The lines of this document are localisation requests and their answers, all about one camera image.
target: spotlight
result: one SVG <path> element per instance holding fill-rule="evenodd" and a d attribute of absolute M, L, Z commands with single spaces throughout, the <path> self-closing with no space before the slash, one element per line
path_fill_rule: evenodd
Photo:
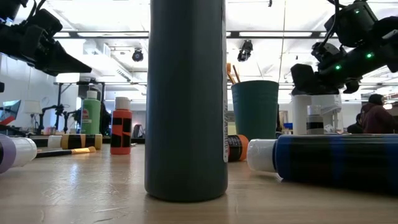
<path fill-rule="evenodd" d="M 144 59 L 144 54 L 142 53 L 142 49 L 136 49 L 132 55 L 132 60 L 135 62 L 140 62 Z"/>
<path fill-rule="evenodd" d="M 245 40 L 241 47 L 241 50 L 239 50 L 238 61 L 245 62 L 249 60 L 252 51 L 253 51 L 253 44 L 251 43 L 251 40 Z"/>

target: ceiling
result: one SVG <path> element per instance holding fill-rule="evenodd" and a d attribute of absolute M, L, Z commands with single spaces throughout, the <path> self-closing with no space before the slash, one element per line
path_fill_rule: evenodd
<path fill-rule="evenodd" d="M 263 0 L 226 1 L 228 31 L 324 31 L 324 23 L 334 14 L 333 5 L 326 0 L 273 0 L 272 7 L 268 7 L 269 2 Z M 352 1 L 340 2 L 349 4 Z M 48 0 L 44 8 L 61 20 L 64 31 L 150 31 L 149 3 L 149 0 Z M 379 19 L 398 16 L 398 0 L 369 0 L 368 3 Z M 27 17 L 32 4 L 31 0 L 27 9 L 20 10 L 16 22 Z M 228 61 L 236 65 L 242 81 L 280 79 L 281 83 L 292 83 L 291 66 L 295 63 L 316 65 L 317 61 L 310 55 L 311 46 L 316 41 L 316 39 L 253 39 L 252 57 L 247 62 L 239 63 L 236 56 L 243 39 L 228 39 Z M 111 60 L 132 76 L 135 72 L 147 71 L 149 45 L 147 39 L 96 39 L 95 42 L 99 48 L 106 44 L 111 50 L 109 54 Z M 340 44 L 336 39 L 330 42 L 335 45 Z M 142 62 L 132 61 L 135 48 L 143 49 Z M 90 64 L 97 71 L 94 76 L 101 78 L 115 75 L 99 74 L 100 67 L 103 67 L 104 63 L 98 65 L 98 69 L 95 63 Z M 391 74 L 382 69 L 366 75 L 363 83 L 398 83 L 396 78 L 398 74 Z M 360 93 L 369 93 L 378 87 L 362 86 L 361 89 Z M 281 91 L 283 98 L 288 98 L 286 95 L 289 95 L 290 90 Z"/>

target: blue tape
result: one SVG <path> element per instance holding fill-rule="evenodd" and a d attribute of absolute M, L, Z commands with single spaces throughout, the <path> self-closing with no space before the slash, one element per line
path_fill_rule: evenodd
<path fill-rule="evenodd" d="M 383 140 L 389 166 L 388 176 L 391 190 L 398 194 L 398 136 L 383 136 Z"/>
<path fill-rule="evenodd" d="M 343 136 L 333 135 L 329 138 L 332 156 L 333 182 L 340 185 L 344 172 L 345 145 Z"/>
<path fill-rule="evenodd" d="M 290 144 L 292 137 L 280 136 L 275 147 L 276 170 L 281 178 L 290 179 Z"/>

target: gray water bottle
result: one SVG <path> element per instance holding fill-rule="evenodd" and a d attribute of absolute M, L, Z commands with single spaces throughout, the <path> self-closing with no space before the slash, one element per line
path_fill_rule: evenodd
<path fill-rule="evenodd" d="M 162 200 L 217 198 L 228 185 L 224 0 L 152 0 L 145 188 Z"/>

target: wooden table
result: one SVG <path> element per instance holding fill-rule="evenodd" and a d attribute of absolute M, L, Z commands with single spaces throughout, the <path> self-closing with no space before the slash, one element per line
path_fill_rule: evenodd
<path fill-rule="evenodd" d="M 0 223 L 398 223 L 398 198 L 280 183 L 229 164 L 223 197 L 168 203 L 144 189 L 144 146 L 130 156 L 36 159 L 0 175 Z"/>

